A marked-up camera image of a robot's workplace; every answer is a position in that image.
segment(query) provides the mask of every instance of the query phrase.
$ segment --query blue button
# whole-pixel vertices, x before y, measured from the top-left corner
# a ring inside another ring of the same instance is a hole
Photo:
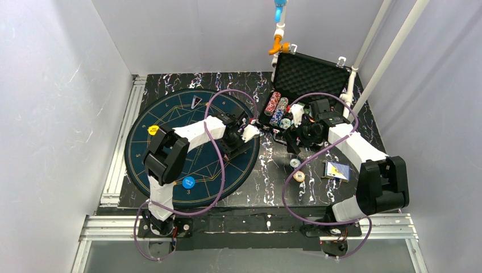
[[[190,189],[194,187],[195,183],[196,183],[195,179],[192,178],[191,176],[188,176],[182,180],[182,186],[185,189]]]

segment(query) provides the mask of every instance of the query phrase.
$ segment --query white wall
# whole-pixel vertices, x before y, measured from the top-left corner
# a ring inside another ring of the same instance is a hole
[[[133,74],[270,71],[273,0],[93,0]],[[382,0],[290,0],[285,42],[351,65]]]
[[[68,272],[132,84],[90,0],[0,1],[0,272]]]
[[[480,1],[432,0],[369,98],[387,151],[407,163],[406,211],[430,272],[480,271],[481,43]]]

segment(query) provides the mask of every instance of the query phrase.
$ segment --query marble tabletop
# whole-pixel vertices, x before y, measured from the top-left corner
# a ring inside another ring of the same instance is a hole
[[[157,99],[176,90],[185,88],[207,88],[213,90],[239,89],[252,95],[257,102],[257,108],[262,107],[273,89],[271,72],[238,72],[238,73],[183,73],[149,75],[144,90],[140,111]],[[356,78],[354,87],[354,102],[363,91],[360,79]],[[231,94],[252,110],[253,105],[245,96],[238,93]],[[380,134],[376,127],[368,103],[359,113],[358,132],[374,147],[385,151]],[[281,190],[287,176],[293,171],[289,165],[292,158],[304,161],[315,151],[303,150],[298,156],[288,154],[286,147],[273,141],[271,133],[263,132],[260,136],[260,151],[258,163],[248,179],[231,195],[217,203],[217,206],[230,207],[260,207],[283,206]],[[333,179],[321,179],[321,165],[323,160],[340,162],[349,165],[351,177],[349,182],[337,182]],[[305,181],[290,182],[286,192],[286,201],[290,206],[326,206],[340,202],[355,194],[358,172],[348,159],[336,148],[326,152],[319,158],[307,164],[302,171]],[[120,208],[138,208],[146,200],[141,192],[124,177],[120,193]]]

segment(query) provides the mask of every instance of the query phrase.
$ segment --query open case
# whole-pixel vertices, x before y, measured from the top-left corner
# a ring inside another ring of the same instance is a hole
[[[273,80],[274,92],[279,92],[282,98],[286,97],[289,104],[299,96],[313,92],[323,92],[339,97],[348,81],[350,72],[350,68],[345,66],[301,53],[280,53]],[[335,99],[324,96],[307,97],[301,102],[305,104],[308,113],[309,103],[323,98],[327,98],[332,107],[339,104]],[[265,126],[265,129],[284,131],[280,126],[270,124],[272,117],[264,113],[270,99],[271,95],[268,96],[260,111],[259,122]]]

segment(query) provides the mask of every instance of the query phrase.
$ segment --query round blue poker mat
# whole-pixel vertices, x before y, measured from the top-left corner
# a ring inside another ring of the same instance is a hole
[[[156,126],[165,124],[171,128],[183,127],[203,120],[206,104],[214,94],[216,91],[208,89],[183,89],[173,92],[147,107],[134,122],[127,136],[124,160],[127,176],[144,195],[150,196],[150,187],[142,164],[142,155],[152,139],[151,134],[155,134]],[[244,103],[224,94],[214,99],[209,113],[230,113],[236,108],[242,108],[252,116]],[[259,152],[259,138],[250,142],[248,151],[228,162],[224,160],[226,181],[221,198],[233,193],[251,173]],[[182,186],[187,177],[192,177],[195,181],[190,189]],[[213,145],[208,142],[188,153],[182,173],[174,185],[173,205],[178,208],[209,205],[214,201],[220,186],[221,166]]]

